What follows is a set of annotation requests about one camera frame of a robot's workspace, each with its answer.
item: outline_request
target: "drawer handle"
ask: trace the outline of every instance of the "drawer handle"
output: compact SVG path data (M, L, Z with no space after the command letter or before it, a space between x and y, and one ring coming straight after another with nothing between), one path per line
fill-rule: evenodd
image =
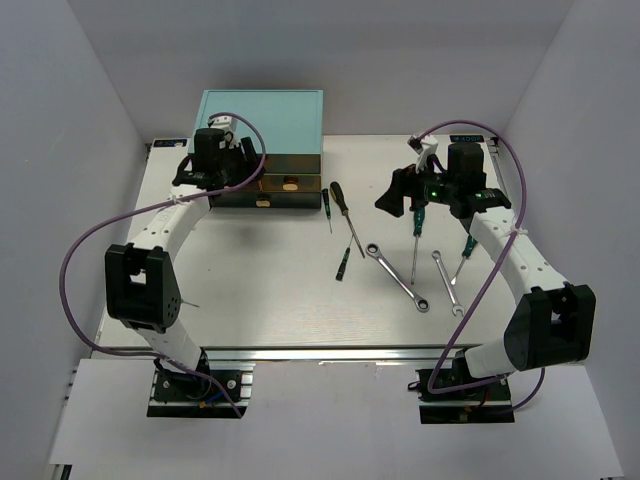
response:
M258 195L258 198L256 199L256 207L269 208L271 206L269 198L269 195Z
M284 177L282 189L287 192L295 192L298 190L298 177Z

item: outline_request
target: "teal box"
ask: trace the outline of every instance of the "teal box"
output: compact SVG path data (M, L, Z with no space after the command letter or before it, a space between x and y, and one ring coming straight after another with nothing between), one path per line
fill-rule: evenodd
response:
M205 90L195 130L220 112L250 121L267 147L260 182L216 199L215 206L320 208L322 188L322 90ZM236 132L260 142L242 122Z

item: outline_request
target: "box lid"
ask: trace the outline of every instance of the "box lid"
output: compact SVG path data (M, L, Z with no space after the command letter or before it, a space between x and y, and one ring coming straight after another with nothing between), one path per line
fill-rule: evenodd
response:
M207 127L210 115L223 111L253 123L264 138L267 153L322 153L322 90L205 90L194 133ZM241 122L237 133L250 135L260 153L258 139Z

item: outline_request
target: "black screwdriver handle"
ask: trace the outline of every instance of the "black screwdriver handle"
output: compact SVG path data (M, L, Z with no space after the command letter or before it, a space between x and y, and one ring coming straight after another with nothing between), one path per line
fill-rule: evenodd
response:
M338 208L343 215L349 215L349 207L347 207L346 202L344 201L344 193L342 193L342 188L340 188L340 184L338 182L331 182L329 185L329 189L331 190L331 196L338 204Z
M340 267L338 268L338 273L336 274L336 280L339 282L344 278L344 272L347 269L347 261L349 260L349 253L351 252L351 247L347 247L344 252L344 256L342 257L342 262L340 262Z

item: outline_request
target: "silver wrench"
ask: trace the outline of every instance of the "silver wrench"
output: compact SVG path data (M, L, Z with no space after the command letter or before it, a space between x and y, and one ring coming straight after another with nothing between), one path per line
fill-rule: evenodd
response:
M411 297L411 300L413 300L413 303L416 304L416 308L418 309L419 312L425 313L429 311L429 302L427 302L424 298L422 298L420 295L414 292L411 289L411 287L407 285L407 283L404 280L402 280L402 277L397 272L397 270L393 268L393 266L389 263L389 261L386 258L384 258L384 256L382 255L382 252L380 251L380 247L378 247L378 245L376 245L375 243L370 243L369 245L367 245L366 250L367 250L367 255L377 260L378 263L382 265L382 268L384 268L387 271L387 273L391 275L391 277L398 283L398 285L402 287L402 289L406 292L406 294Z
M456 295L456 291L453 289L453 285L451 285L451 280L449 280L449 274L447 273L447 269L444 268L444 263L442 262L442 255L438 250L434 250L431 252L431 256L436 261L436 265L438 266L438 270L440 270L440 276L442 277L442 281L444 282L444 286L447 288L447 293L449 294L449 298L451 299L451 303L453 304L453 316L457 317L458 312L462 313L464 316L464 307L460 305L458 301L458 296Z

